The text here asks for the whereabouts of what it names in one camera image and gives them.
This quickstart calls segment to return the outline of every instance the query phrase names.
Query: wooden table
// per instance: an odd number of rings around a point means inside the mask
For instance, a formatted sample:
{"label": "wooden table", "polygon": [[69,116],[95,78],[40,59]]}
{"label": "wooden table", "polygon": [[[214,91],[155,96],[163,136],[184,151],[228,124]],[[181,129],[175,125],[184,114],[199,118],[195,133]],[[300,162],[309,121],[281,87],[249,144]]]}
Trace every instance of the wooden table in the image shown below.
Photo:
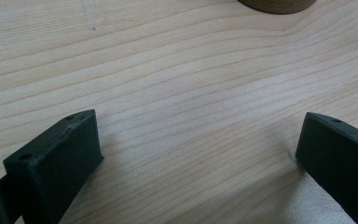
{"label": "wooden table", "polygon": [[351,223],[288,152],[307,111],[358,128],[358,1],[0,0],[0,177],[91,108],[105,160],[62,223]]}

